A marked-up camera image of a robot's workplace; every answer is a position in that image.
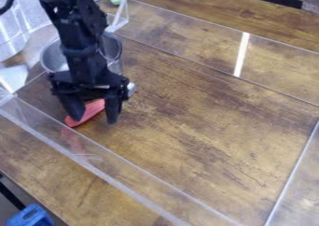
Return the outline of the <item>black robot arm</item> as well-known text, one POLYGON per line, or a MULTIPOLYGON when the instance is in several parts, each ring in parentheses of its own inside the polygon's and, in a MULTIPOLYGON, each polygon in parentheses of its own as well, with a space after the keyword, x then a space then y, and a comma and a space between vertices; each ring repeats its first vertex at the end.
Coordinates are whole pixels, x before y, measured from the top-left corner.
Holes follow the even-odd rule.
POLYGON ((39 0, 58 30, 68 69, 47 78, 74 120, 84 116, 84 102, 103 99, 107 122, 118 122, 128 99, 130 79, 110 63, 122 58, 122 41, 106 32, 107 15, 95 0, 39 0))

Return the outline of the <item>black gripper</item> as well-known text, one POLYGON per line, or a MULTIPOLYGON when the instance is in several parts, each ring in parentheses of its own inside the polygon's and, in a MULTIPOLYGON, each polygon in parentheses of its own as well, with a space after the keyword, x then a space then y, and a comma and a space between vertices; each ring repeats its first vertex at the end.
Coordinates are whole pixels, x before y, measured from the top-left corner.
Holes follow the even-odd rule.
POLYGON ((102 50, 64 50, 59 63, 47 64, 52 94, 74 120, 83 118, 84 100, 103 98, 107 123, 118 122, 122 101, 130 98, 130 79, 120 67, 112 69, 120 56, 110 58, 102 50))

